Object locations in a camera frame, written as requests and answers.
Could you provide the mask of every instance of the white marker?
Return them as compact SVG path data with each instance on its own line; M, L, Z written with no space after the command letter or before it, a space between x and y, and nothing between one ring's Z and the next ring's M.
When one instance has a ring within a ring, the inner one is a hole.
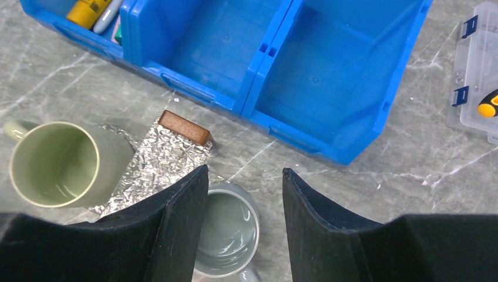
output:
M112 0L109 6L107 6L107 9L97 20L95 26L93 26L93 32L100 34L106 30L114 16L119 12L122 2L123 0Z

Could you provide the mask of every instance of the gray mug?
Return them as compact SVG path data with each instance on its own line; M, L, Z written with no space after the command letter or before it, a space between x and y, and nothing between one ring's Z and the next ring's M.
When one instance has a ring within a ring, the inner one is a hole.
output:
M234 184L211 186L197 249L196 272L209 278L236 274L240 281L259 282L250 264L259 240L259 213L251 195Z

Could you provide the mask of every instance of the yellow bottle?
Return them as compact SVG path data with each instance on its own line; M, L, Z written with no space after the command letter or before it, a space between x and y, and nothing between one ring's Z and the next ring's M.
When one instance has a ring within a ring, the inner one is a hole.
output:
M66 19L86 29L92 28L111 0L78 0Z

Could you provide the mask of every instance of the blue storage container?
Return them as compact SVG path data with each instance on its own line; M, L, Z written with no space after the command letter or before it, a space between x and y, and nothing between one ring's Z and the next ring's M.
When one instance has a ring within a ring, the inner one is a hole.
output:
M432 0L294 0L243 116L343 165L386 123Z
M20 0L43 26L229 110L312 155L349 164L382 131L432 0L124 0L97 35L76 0Z

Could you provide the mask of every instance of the blue plastic bin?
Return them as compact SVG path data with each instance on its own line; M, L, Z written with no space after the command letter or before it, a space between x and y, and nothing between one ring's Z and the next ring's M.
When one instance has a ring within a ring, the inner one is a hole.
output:
M124 0L122 46L20 0L111 61L347 165L382 132L432 0Z
M295 0L243 116L309 154L351 163L381 134L431 3Z

